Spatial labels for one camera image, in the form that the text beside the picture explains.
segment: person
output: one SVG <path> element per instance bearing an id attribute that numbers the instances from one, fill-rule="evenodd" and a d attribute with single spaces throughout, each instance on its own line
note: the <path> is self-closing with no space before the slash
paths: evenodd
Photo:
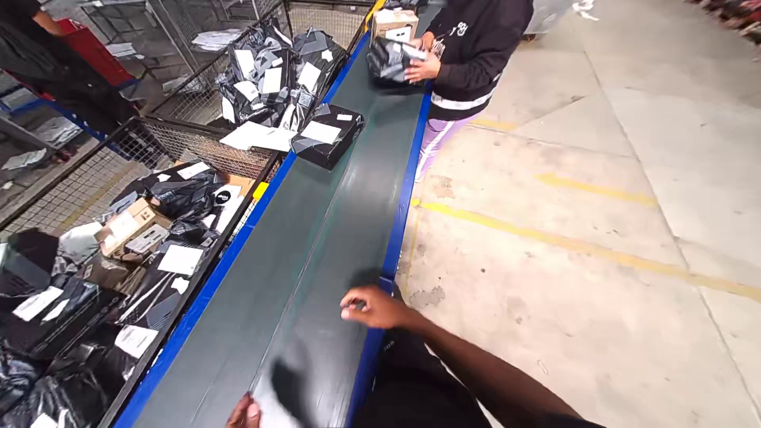
<path id="1" fill-rule="evenodd" d="M 412 61 L 410 82 L 433 81 L 415 182 L 449 138 L 489 105 L 502 70 L 523 36 L 531 0 L 448 0 L 421 39 L 425 61 Z"/>
<path id="2" fill-rule="evenodd" d="M 37 0 L 0 2 L 0 69 L 38 94 L 110 134 L 138 112 L 66 42 Z"/>
<path id="3" fill-rule="evenodd" d="M 349 290 L 341 306 L 341 318 L 387 329 L 373 391 L 353 421 L 356 428 L 488 428 L 476 399 L 505 428 L 599 428 L 534 378 L 437 326 L 377 286 Z M 258 428 L 262 414 L 247 393 L 227 428 Z"/>

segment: lavender pants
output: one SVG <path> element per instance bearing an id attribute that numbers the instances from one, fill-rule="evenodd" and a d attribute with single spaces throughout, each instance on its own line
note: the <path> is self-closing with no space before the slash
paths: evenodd
<path id="1" fill-rule="evenodd" d="M 433 159 L 444 147 L 444 143 L 475 117 L 476 115 L 473 115 L 460 120 L 428 119 L 423 133 L 423 143 L 420 146 L 418 169 L 415 171 L 416 183 L 423 179 L 425 172 L 433 165 Z"/>

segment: cardboard box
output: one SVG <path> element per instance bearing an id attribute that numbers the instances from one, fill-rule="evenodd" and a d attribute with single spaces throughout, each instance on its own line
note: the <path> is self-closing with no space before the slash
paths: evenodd
<path id="1" fill-rule="evenodd" d="M 381 9 L 373 14 L 372 37 L 386 37 L 400 42 L 415 38 L 418 17 L 414 11 Z"/>
<path id="2" fill-rule="evenodd" d="M 145 198 L 140 198 L 109 220 L 95 238 L 106 257 L 119 259 L 128 252 L 147 254 L 169 235 L 171 224 Z"/>

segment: black circular logo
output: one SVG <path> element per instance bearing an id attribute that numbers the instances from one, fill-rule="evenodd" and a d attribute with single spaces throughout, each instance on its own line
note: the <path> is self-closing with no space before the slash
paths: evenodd
<path id="1" fill-rule="evenodd" d="M 224 205 L 226 204 L 232 195 L 230 195 L 230 192 L 227 190 L 223 190 L 219 193 L 217 193 L 217 197 L 214 199 L 214 202 L 216 202 L 218 205 Z"/>

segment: dark green conveyor belt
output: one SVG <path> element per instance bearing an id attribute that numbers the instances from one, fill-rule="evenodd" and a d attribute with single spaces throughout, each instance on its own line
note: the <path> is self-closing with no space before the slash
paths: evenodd
<path id="1" fill-rule="evenodd" d="M 357 49 L 331 104 L 364 131 L 333 171 L 296 158 L 142 411 L 130 403 L 117 426 L 224 426 L 252 386 L 263 426 L 349 424 L 367 329 L 339 301 L 380 272 L 423 100 L 373 87 L 367 37 Z"/>

